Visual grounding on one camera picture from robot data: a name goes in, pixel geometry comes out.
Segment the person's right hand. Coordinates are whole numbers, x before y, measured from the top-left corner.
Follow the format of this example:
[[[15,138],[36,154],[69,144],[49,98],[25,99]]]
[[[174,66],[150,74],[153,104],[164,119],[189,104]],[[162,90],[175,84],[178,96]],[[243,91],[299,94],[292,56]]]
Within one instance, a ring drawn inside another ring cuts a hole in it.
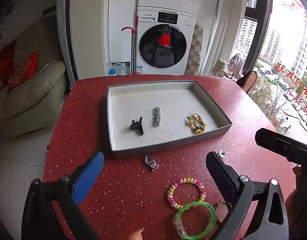
[[[286,199],[289,239],[307,239],[307,173],[295,166],[296,188]]]

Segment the person's left hand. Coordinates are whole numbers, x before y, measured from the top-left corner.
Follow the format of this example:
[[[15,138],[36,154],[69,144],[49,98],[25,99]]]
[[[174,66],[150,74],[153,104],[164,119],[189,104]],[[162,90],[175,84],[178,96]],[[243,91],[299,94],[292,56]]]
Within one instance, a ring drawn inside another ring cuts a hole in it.
[[[142,232],[143,232],[144,228],[138,229],[135,232],[131,233],[128,236],[128,240],[143,240],[143,236],[142,236]]]

